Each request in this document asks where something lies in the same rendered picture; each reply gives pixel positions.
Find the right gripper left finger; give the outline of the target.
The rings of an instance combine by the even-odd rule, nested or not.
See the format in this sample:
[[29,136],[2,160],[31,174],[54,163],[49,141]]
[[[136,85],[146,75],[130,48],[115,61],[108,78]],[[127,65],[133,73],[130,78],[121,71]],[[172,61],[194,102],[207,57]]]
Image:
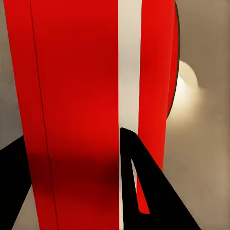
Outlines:
[[24,136],[0,150],[0,230],[12,230],[31,188]]

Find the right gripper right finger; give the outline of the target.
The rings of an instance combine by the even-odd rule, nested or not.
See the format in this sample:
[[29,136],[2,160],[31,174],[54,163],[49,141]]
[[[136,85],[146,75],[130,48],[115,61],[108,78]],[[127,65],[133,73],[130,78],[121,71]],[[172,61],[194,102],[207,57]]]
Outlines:
[[[120,129],[124,230],[201,230],[138,135]],[[131,159],[150,214],[139,211]]]

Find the radio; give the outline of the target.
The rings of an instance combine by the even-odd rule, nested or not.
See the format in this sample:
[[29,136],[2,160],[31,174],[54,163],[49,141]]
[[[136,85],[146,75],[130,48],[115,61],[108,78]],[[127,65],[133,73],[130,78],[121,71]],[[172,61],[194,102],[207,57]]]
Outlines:
[[124,230],[120,129],[162,171],[180,62],[175,0],[3,2],[40,230]]

